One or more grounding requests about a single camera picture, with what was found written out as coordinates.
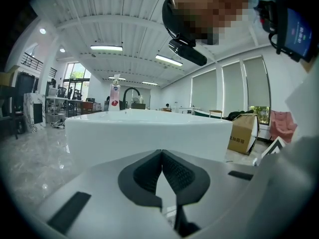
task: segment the railing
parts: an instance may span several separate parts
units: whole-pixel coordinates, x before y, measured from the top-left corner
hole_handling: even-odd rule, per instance
[[[37,60],[36,58],[30,56],[27,53],[24,53],[24,55],[22,56],[21,64],[30,67],[38,72],[41,72],[43,67],[43,63],[40,60]],[[55,74],[56,70],[51,67],[49,72],[49,79],[55,78]]]

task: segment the pink chair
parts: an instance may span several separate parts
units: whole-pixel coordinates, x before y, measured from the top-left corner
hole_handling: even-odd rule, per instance
[[[291,138],[293,137],[297,127],[291,113],[271,111],[270,119],[271,139],[275,140],[278,136],[280,136],[285,142],[291,142]]]

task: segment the ceiling light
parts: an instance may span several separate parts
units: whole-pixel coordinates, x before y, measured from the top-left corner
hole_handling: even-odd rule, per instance
[[[92,50],[118,50],[123,51],[122,46],[109,46],[109,45],[91,45]]]
[[[121,77],[119,78],[119,80],[120,80],[120,81],[126,81],[126,79],[125,79],[125,78],[121,78]]]
[[[154,85],[154,86],[157,86],[158,84],[157,83],[153,83],[153,82],[142,82],[144,84],[150,84],[150,85]]]
[[[176,65],[176,66],[182,66],[182,65],[183,65],[183,64],[180,63],[180,62],[177,62],[177,61],[175,61],[175,60],[172,60],[172,59],[170,59],[170,58],[166,58],[166,57],[163,57],[163,56],[160,56],[160,55],[156,55],[155,58],[157,58],[157,59],[159,59],[159,60],[162,60],[162,61],[165,61],[165,62],[168,62],[168,63],[171,63],[171,64],[174,64],[174,65]]]

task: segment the white ceiling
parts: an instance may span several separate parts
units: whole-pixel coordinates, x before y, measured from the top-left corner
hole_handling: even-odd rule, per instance
[[[164,0],[33,0],[31,5],[41,19],[61,34],[66,52],[57,53],[63,61],[78,60],[95,77],[107,79],[121,73],[129,82],[156,82],[165,87],[200,67],[176,56],[168,48],[170,36],[162,24]],[[198,46],[207,64],[233,53],[268,43],[255,23],[236,22],[225,29],[219,45]],[[91,45],[121,45],[122,52],[92,51]],[[157,54],[178,60],[178,67],[155,59]]]

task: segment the fluorescent light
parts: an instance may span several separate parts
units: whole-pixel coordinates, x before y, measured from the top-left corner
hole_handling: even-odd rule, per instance
[[[142,82],[144,84],[150,84],[150,85],[154,85],[154,86],[157,86],[158,84],[157,83],[153,83],[153,82]]]
[[[118,50],[123,51],[122,46],[109,46],[109,45],[91,45],[92,50]]]
[[[172,60],[170,58],[166,58],[166,57],[163,57],[163,56],[160,56],[160,55],[156,55],[155,58],[157,58],[159,60],[162,60],[162,61],[166,61],[166,62],[171,63],[171,64],[174,64],[176,66],[182,66],[183,65],[182,63],[179,63],[179,62],[177,62],[175,60]]]
[[[120,81],[126,81],[126,78],[121,78],[121,77],[120,77],[119,80],[120,80]]]

